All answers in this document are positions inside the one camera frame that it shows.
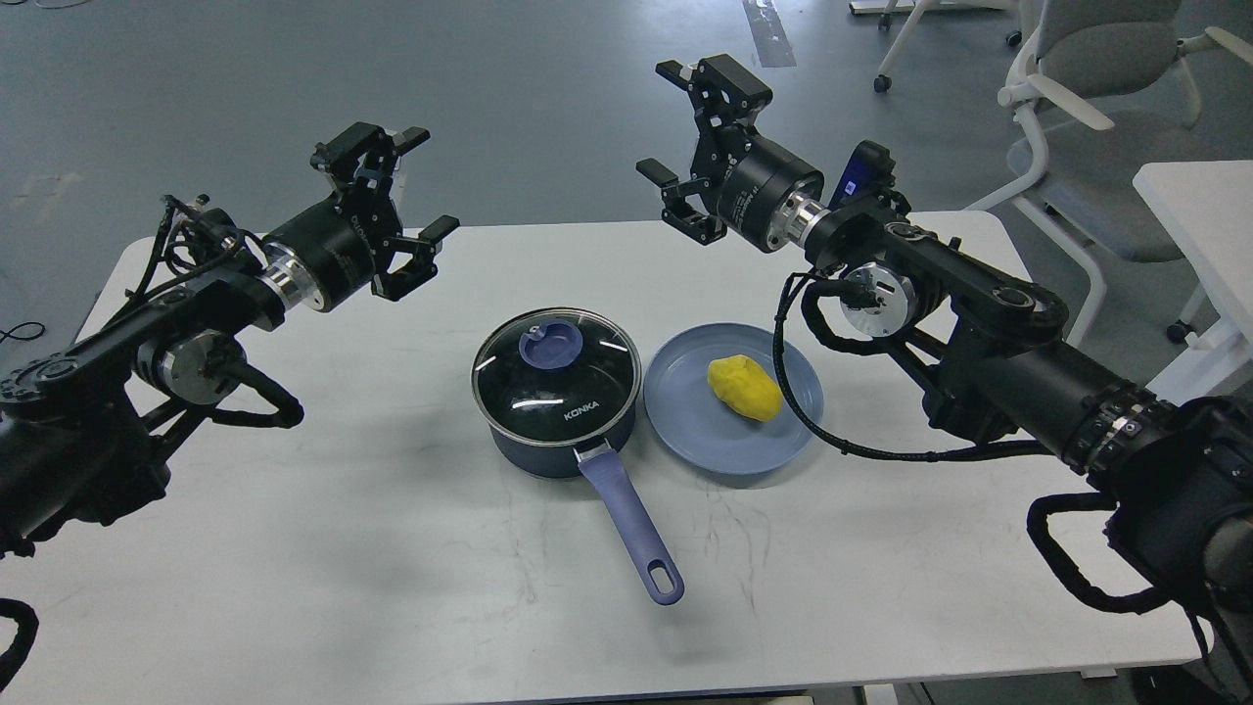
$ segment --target white table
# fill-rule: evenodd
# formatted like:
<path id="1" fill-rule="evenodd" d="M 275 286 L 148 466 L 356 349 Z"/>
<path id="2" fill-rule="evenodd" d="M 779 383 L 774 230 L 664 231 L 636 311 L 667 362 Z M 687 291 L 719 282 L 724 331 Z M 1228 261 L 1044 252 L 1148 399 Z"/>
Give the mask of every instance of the white table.
<path id="1" fill-rule="evenodd" d="M 1253 376 L 1253 160 L 1145 164 L 1131 183 L 1218 311 L 1148 387 L 1175 403 L 1229 393 Z"/>
<path id="2" fill-rule="evenodd" d="M 1024 270 L 986 213 L 916 220 Z M 145 252 L 128 249 L 98 316 Z M 1027 506 L 1086 488 L 1055 461 L 908 466 L 814 443 L 732 490 L 642 416 L 625 463 L 687 581 L 678 605 L 654 605 L 588 483 L 499 456 L 470 394 L 475 351 L 519 312 L 578 304 L 624 326 L 647 364 L 694 324 L 769 326 L 799 249 L 702 248 L 659 222 L 466 227 L 439 263 L 403 302 L 358 293 L 241 336 L 304 403 L 303 425 L 207 426 L 175 455 L 169 497 L 4 561 L 0 595 L 43 620 L 14 702 L 568 701 L 1195 657 L 1179 610 L 1093 612 L 1036 556 Z M 927 428 L 890 362 L 818 347 L 799 312 L 789 331 L 821 377 L 824 426 L 960 446 Z M 1143 586 L 1100 517 L 1055 523 L 1095 582 Z"/>

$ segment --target yellow potato toy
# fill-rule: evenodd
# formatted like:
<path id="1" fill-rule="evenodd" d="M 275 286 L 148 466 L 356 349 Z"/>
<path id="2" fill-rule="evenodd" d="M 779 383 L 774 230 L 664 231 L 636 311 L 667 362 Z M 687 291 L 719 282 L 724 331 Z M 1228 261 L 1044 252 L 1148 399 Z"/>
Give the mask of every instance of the yellow potato toy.
<path id="1" fill-rule="evenodd" d="M 712 361 L 707 379 L 718 399 L 742 417 L 768 422 L 783 409 L 779 386 L 747 356 Z"/>

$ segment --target cooking pot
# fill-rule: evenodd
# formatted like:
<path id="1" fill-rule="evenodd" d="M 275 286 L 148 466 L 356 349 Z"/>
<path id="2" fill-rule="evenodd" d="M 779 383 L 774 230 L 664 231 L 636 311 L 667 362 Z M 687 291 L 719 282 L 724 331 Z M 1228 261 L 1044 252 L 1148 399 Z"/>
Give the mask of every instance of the cooking pot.
<path id="1" fill-rule="evenodd" d="M 640 388 L 626 332 L 580 308 L 523 313 L 479 348 L 471 386 L 505 458 L 544 478 L 588 478 L 653 601 L 678 602 L 683 579 L 618 457 Z"/>

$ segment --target screw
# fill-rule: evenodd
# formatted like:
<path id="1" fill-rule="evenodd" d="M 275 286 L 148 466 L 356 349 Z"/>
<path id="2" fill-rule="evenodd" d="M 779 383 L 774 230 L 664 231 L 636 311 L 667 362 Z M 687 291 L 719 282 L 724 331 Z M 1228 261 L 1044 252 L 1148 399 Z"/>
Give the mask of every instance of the screw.
<path id="1" fill-rule="evenodd" d="M 58 361 L 39 371 L 39 379 L 56 379 L 59 377 L 65 377 L 74 372 L 74 361 Z"/>
<path id="2" fill-rule="evenodd" d="M 992 294 L 996 296 L 996 298 L 1000 299 L 1002 303 L 1006 303 L 1009 306 L 1017 306 L 1020 308 L 1030 306 L 1032 303 L 1031 297 L 1027 296 L 1024 291 L 1020 291 L 1010 286 L 999 286 L 992 289 Z M 1120 409 L 1115 408 L 1114 411 L 1121 413 Z"/>

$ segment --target chair wheel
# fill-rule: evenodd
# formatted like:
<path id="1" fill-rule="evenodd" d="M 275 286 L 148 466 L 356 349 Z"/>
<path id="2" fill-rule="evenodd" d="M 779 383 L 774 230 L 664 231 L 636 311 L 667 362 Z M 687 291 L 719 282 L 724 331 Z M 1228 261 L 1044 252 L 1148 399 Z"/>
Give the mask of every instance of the chair wheel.
<path id="1" fill-rule="evenodd" d="M 1189 332 L 1197 332 L 1197 328 L 1183 321 L 1175 321 L 1167 326 L 1167 339 L 1178 344 L 1188 339 Z"/>

